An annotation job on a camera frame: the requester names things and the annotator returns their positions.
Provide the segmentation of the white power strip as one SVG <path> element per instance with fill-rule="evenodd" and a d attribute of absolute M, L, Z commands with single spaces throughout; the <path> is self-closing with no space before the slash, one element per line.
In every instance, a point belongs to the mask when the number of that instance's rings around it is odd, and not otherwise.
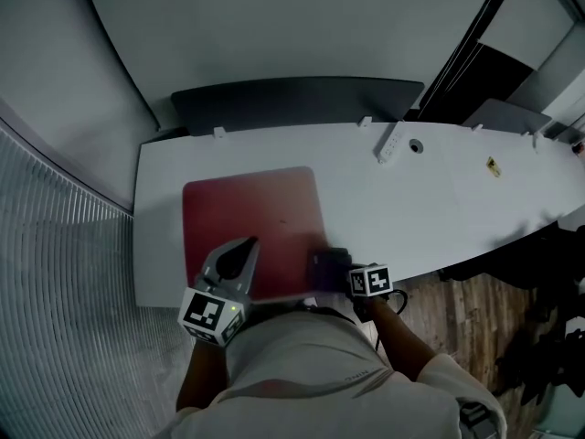
<path fill-rule="evenodd" d="M 398 158 L 406 132 L 407 126 L 404 122 L 398 122 L 392 126 L 386 141 L 378 151 L 378 162 L 381 165 L 389 166 Z"/>

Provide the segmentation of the black office chair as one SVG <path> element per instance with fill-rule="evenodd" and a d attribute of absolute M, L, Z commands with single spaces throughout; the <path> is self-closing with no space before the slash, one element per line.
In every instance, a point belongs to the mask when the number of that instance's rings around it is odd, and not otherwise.
<path fill-rule="evenodd" d="M 557 223 L 479 257 L 440 269 L 443 281 L 462 282 L 481 273 L 533 295 L 523 325 L 496 362 L 499 397 L 522 388 L 521 403 L 542 402 L 549 386 L 566 385 L 585 395 L 585 328 L 569 335 L 567 323 L 585 319 L 585 224 Z"/>

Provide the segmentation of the dark desk divider panel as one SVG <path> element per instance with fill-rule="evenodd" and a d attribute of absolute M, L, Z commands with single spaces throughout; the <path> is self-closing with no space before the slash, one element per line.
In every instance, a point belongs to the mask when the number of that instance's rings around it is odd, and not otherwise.
<path fill-rule="evenodd" d="M 290 77 L 177 91 L 171 102 L 193 136 L 322 123 L 401 121 L 424 90 L 412 80 Z"/>

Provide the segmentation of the person's left forearm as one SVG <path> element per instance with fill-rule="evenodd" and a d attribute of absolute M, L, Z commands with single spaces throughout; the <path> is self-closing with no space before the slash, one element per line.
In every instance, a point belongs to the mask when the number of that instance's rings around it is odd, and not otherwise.
<path fill-rule="evenodd" d="M 225 349 L 197 341 L 193 347 L 175 410 L 205 409 L 228 387 Z"/>

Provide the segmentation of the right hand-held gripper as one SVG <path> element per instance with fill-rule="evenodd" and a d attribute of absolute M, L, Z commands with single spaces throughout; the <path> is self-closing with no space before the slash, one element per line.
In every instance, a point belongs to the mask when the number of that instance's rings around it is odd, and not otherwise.
<path fill-rule="evenodd" d="M 344 293 L 350 297 L 373 297 L 390 293 L 394 286 L 386 264 L 343 267 Z"/>

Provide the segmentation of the black window frame post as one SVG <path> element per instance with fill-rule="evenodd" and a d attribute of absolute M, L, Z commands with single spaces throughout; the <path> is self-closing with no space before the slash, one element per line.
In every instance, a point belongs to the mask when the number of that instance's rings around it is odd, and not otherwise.
<path fill-rule="evenodd" d="M 492 23 L 503 2 L 504 0 L 484 0 L 481 4 L 463 39 L 421 98 L 417 120 L 429 120 L 432 112 L 440 106 L 448 91 L 463 75 L 473 57 L 481 50 L 479 39 Z"/>

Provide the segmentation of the white window blinds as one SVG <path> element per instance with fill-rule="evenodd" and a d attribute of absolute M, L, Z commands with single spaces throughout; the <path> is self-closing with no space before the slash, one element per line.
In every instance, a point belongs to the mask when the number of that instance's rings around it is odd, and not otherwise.
<path fill-rule="evenodd" d="M 133 220 L 0 127 L 0 439 L 145 439 L 192 344 L 134 301 Z"/>

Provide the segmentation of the red mat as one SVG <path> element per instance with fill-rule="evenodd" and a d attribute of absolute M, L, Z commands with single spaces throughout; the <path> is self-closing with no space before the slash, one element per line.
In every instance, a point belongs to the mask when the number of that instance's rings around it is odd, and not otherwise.
<path fill-rule="evenodd" d="M 186 275 L 194 281 L 217 247 L 260 243 L 250 297 L 297 298 L 313 291 L 309 262 L 327 246 L 314 172 L 290 167 L 187 183 L 182 193 Z"/>

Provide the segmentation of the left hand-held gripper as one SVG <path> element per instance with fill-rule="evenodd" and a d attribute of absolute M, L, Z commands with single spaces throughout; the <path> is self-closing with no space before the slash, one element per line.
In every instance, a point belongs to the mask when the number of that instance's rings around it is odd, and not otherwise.
<path fill-rule="evenodd" d="M 202 274 L 184 292 L 177 319 L 190 336 L 223 348 L 235 337 L 250 312 L 260 249 L 252 236 L 229 241 L 208 255 Z"/>

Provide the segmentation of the person's right forearm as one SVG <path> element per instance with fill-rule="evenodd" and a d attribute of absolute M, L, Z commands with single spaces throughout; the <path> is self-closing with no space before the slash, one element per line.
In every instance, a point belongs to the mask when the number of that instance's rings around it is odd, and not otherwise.
<path fill-rule="evenodd" d="M 416 381 L 436 352 L 413 333 L 381 297 L 369 300 L 367 311 L 391 367 L 409 380 Z"/>

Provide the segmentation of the grey desk divider panel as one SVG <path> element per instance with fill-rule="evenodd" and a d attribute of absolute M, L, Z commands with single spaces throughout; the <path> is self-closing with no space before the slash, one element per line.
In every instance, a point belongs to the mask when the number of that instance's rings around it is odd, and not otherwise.
<path fill-rule="evenodd" d="M 487 99 L 464 122 L 463 126 L 474 128 L 479 124 L 484 130 L 512 134 L 534 134 L 551 121 L 539 112 L 496 99 Z"/>

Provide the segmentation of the purple and grey cloth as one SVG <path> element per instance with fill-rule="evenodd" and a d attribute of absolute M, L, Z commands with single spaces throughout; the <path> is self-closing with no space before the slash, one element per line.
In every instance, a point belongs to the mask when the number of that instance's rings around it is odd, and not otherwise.
<path fill-rule="evenodd" d="M 343 293 L 349 290 L 348 273 L 353 261 L 345 248 L 329 248 L 309 258 L 308 277 L 317 293 Z"/>

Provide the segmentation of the person's white shirt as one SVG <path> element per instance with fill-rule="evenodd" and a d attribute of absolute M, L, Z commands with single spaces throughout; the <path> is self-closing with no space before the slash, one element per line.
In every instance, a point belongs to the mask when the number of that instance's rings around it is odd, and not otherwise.
<path fill-rule="evenodd" d="M 493 394 L 436 352 L 416 381 L 330 308 L 244 327 L 224 348 L 228 387 L 175 412 L 168 439 L 506 439 Z"/>

